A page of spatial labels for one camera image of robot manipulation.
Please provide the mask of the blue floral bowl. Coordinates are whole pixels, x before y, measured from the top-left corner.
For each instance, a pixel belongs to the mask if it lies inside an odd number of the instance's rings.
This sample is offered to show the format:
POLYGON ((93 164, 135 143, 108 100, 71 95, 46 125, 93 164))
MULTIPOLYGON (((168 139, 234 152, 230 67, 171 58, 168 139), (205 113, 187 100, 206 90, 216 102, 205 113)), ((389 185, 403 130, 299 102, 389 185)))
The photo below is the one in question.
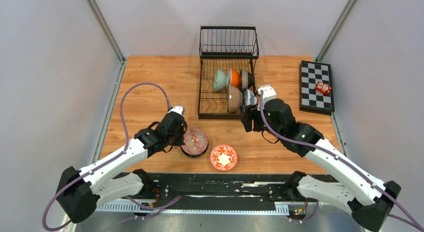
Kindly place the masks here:
POLYGON ((248 106, 256 105, 257 104, 257 98, 256 98, 256 96, 255 96, 255 94, 254 94, 253 91, 245 88, 242 91, 242 96, 243 96, 243 98, 242 98, 242 105, 241 105, 241 111, 242 112, 245 112, 246 111, 246 108, 248 106))

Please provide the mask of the brown cream glazed bowl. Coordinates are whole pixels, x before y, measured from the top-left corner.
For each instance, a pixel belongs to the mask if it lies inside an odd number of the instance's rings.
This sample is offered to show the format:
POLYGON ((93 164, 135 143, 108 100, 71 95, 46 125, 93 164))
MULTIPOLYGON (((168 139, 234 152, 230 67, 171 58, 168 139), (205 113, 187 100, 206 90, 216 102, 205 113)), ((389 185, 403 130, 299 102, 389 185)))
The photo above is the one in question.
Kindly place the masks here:
POLYGON ((227 89, 228 94, 228 113, 234 113, 242 105, 242 92, 234 86, 229 85, 227 89))

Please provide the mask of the red patterned bowl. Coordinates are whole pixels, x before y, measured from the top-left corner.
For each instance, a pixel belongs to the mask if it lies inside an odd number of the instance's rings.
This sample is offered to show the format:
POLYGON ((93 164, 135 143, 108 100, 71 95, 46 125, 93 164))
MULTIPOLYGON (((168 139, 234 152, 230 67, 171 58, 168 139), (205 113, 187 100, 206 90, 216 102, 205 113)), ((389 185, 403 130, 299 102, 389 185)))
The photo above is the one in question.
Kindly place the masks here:
POLYGON ((188 157, 196 158, 202 156, 209 147, 206 134, 197 128, 188 129, 183 138, 181 151, 188 157))

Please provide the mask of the black cream patterned bowl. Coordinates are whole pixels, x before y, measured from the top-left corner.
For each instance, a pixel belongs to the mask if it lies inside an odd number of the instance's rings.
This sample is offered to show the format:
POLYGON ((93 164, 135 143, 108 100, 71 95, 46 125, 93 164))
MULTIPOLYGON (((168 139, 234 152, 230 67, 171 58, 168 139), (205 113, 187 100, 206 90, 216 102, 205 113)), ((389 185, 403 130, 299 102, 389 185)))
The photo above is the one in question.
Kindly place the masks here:
POLYGON ((249 89, 253 86, 254 78, 253 75, 245 70, 240 70, 240 89, 243 91, 244 89, 249 89))

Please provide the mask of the white orange bowl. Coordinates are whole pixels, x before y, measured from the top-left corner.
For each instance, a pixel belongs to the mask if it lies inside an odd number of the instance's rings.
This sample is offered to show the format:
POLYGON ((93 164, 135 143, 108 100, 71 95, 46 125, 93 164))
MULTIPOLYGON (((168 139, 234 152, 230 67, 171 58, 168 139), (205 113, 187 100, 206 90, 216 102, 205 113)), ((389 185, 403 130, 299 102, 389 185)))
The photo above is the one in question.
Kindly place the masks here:
POLYGON ((230 86, 240 88, 241 76, 235 69, 230 68, 227 72, 227 77, 230 86))

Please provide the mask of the black wire dish rack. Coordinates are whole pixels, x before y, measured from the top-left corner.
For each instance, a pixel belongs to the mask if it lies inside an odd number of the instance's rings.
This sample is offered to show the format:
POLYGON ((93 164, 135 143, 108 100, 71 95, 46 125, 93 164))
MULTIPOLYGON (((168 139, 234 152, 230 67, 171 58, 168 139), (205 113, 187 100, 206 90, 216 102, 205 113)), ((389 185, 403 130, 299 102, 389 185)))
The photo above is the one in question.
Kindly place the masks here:
POLYGON ((255 26, 202 25, 199 36, 198 117, 238 120, 243 117, 242 108, 230 107, 229 89, 256 92, 257 29, 255 26))

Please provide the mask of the pale green bowl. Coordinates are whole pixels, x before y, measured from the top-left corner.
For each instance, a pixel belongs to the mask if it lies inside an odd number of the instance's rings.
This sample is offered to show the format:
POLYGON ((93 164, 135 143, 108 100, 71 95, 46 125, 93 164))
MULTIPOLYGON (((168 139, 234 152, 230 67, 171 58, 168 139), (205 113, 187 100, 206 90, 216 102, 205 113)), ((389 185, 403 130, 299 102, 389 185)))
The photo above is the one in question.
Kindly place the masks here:
POLYGON ((218 92, 228 85, 229 79, 227 74, 223 70, 217 68, 213 78, 213 91, 218 92))

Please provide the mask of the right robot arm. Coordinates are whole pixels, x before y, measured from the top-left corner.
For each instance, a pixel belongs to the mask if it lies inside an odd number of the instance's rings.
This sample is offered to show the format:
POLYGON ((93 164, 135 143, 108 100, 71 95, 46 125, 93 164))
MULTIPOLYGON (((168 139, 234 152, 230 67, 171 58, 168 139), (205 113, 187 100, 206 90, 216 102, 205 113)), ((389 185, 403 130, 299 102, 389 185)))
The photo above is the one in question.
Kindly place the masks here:
POLYGON ((281 99, 263 105, 242 103, 241 107, 246 132, 273 134, 289 151, 321 166, 340 183, 322 182, 296 171, 285 183, 290 200, 316 199, 347 212, 361 227, 380 231, 400 194, 398 183, 384 182, 361 169, 316 128, 296 121, 290 106, 281 99))

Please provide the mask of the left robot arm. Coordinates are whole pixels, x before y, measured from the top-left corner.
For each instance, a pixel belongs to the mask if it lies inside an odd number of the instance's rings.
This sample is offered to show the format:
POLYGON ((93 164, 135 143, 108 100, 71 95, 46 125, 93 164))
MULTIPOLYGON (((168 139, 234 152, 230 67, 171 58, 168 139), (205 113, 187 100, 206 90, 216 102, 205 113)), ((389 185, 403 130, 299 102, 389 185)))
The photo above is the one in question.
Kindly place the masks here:
POLYGON ((174 106, 156 128, 141 129, 122 146, 103 159, 76 170, 73 166, 62 172, 56 201, 74 224, 86 220, 96 208, 124 196, 138 195, 142 199, 153 193, 146 172, 138 169, 122 178, 116 176, 129 166, 145 160, 168 146, 181 146, 187 124, 184 107, 174 106))

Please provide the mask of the red floral small bowl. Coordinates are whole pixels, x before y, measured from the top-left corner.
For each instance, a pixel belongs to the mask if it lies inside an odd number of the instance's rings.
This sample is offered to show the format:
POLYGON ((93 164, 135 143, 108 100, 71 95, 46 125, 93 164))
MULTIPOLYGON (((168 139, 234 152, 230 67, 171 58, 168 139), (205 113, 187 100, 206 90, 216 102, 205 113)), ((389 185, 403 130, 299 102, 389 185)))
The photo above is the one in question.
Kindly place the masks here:
POLYGON ((216 169, 228 171, 237 164, 238 154, 230 145, 217 145, 210 153, 210 162, 216 169))

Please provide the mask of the black white checkerboard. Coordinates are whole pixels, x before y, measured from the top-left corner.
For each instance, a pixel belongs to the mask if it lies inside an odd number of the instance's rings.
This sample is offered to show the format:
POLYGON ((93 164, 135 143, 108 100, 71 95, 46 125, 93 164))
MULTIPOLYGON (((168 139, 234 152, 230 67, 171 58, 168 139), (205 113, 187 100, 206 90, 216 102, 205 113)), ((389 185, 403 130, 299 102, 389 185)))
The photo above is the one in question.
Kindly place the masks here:
POLYGON ((299 109, 323 115, 335 111, 330 64, 301 61, 299 64, 299 109))

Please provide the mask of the small red toy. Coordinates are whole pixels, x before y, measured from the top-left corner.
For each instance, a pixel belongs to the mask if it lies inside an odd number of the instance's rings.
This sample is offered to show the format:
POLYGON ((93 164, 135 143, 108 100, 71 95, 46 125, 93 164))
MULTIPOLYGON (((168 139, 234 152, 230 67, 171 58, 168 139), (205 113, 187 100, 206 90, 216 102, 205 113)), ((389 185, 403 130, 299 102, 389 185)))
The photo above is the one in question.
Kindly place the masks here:
POLYGON ((322 95, 330 95, 332 88, 329 84, 319 81, 315 86, 315 90, 320 92, 322 95))

